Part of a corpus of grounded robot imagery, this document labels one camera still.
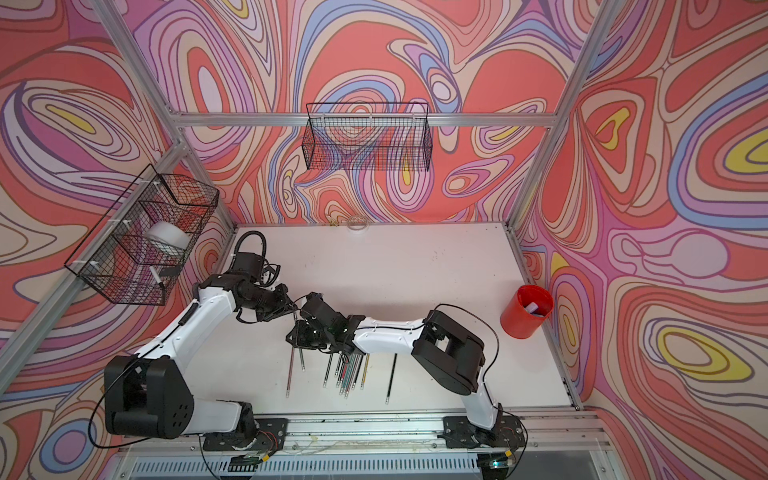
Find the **green pencil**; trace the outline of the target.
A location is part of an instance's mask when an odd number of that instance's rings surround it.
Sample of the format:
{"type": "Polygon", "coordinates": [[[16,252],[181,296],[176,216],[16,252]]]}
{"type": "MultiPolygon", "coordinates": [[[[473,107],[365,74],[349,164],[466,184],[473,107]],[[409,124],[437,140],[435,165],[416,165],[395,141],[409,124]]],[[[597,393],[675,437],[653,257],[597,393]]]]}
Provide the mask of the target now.
{"type": "Polygon", "coordinates": [[[333,366],[334,354],[331,353],[327,356],[326,368],[323,377],[323,388],[327,388],[327,384],[331,374],[331,368],[333,366]]]}

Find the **red pencil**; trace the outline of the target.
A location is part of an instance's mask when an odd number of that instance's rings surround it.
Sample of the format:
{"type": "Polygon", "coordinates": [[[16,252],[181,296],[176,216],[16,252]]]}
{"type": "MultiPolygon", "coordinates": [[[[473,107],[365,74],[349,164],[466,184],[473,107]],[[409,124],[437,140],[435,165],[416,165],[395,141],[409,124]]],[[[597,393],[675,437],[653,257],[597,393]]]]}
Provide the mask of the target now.
{"type": "Polygon", "coordinates": [[[287,373],[287,379],[286,379],[286,390],[285,390],[285,397],[286,398],[290,398],[290,394],[291,394],[291,386],[292,386],[292,378],[293,378],[295,357],[296,357],[296,348],[292,347],[291,351],[290,351],[289,364],[288,364],[288,373],[287,373]]]}

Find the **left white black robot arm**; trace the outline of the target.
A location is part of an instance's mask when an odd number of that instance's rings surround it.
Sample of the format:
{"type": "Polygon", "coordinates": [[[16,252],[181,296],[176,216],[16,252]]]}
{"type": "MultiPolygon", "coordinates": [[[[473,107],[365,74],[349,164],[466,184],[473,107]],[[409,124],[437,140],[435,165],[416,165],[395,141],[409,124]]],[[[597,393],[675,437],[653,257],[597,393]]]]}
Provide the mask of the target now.
{"type": "Polygon", "coordinates": [[[248,231],[235,243],[229,268],[209,276],[196,297],[157,337],[130,356],[113,358],[104,369],[104,423],[111,435],[139,443],[187,435],[225,435],[241,444],[253,441],[258,427],[248,402],[194,397],[185,372],[208,337],[226,319],[245,325],[266,323],[295,309],[281,268],[267,252],[249,252],[243,243],[260,231],[248,231]]]}

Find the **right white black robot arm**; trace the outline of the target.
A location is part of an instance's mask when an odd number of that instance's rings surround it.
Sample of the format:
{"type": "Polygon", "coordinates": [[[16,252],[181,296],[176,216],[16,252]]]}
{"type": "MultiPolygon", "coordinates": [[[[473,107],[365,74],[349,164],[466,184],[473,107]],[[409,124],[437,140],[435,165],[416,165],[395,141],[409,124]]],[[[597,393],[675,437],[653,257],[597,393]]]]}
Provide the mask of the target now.
{"type": "Polygon", "coordinates": [[[460,397],[463,416],[443,418],[439,435],[450,449],[504,447],[508,455],[527,446],[528,432],[516,415],[494,401],[485,380],[495,365],[485,357],[484,341],[441,309],[422,319],[382,321],[362,315],[344,316],[312,292],[294,308],[294,326],[286,335],[292,347],[336,355],[337,379],[346,392],[363,380],[372,354],[410,357],[444,390],[460,397]]]}

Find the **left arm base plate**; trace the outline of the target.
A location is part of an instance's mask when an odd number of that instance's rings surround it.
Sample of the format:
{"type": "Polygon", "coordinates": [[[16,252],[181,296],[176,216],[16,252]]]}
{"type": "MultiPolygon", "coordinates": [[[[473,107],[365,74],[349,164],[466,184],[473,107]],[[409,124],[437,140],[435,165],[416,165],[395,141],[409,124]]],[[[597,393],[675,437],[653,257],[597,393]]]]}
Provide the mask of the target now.
{"type": "Polygon", "coordinates": [[[282,417],[256,418],[233,432],[209,433],[203,437],[205,452],[269,453],[283,449],[289,420],[282,417]]]}

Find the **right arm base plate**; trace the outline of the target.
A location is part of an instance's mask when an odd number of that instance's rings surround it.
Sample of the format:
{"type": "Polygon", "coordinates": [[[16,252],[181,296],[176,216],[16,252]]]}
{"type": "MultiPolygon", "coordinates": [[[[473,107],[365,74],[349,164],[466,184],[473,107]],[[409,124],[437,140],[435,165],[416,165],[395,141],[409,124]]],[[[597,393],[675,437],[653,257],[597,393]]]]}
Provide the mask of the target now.
{"type": "Polygon", "coordinates": [[[465,416],[446,416],[438,435],[449,449],[481,447],[506,448],[516,451],[527,443],[524,425],[517,416],[503,414],[490,429],[470,423],[465,416]]]}

